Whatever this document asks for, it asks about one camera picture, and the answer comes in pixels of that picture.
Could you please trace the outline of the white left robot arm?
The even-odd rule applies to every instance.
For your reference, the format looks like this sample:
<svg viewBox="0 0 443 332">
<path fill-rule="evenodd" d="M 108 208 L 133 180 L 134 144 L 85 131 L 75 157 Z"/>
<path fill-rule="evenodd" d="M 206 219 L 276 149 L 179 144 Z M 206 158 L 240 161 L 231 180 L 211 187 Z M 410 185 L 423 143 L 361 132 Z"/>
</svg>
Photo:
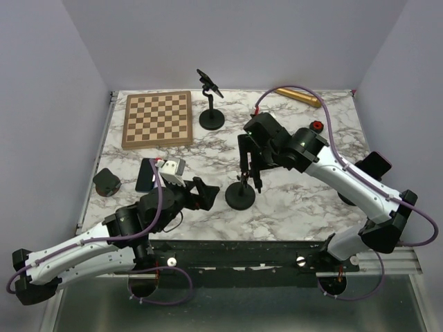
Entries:
<svg viewBox="0 0 443 332">
<path fill-rule="evenodd" d="M 157 259 L 149 235 L 163 229 L 184 209 L 209 211 L 217 186 L 199 177 L 183 186 L 158 185 L 134 204 L 117 209 L 86 232 L 51 248 L 12 254 L 15 273 L 6 290 L 25 305 L 38 304 L 71 284 L 107 273 L 146 273 Z"/>
</svg>

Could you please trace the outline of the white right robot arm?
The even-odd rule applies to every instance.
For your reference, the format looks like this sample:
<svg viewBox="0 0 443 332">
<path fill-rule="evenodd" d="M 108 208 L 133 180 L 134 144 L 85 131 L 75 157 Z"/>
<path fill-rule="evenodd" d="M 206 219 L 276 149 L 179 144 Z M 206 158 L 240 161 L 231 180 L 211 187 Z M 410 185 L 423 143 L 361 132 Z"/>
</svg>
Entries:
<svg viewBox="0 0 443 332">
<path fill-rule="evenodd" d="M 416 193 L 399 192 L 371 177 L 352 163 L 335 156 L 331 143 L 309 128 L 290 134 L 270 113 L 253 116 L 245 125 L 246 135 L 267 167 L 296 169 L 326 183 L 367 216 L 356 225 L 328 237 L 318 254 L 320 266 L 336 270 L 343 261 L 360 252 L 391 253 L 399 244 Z"/>
</svg>

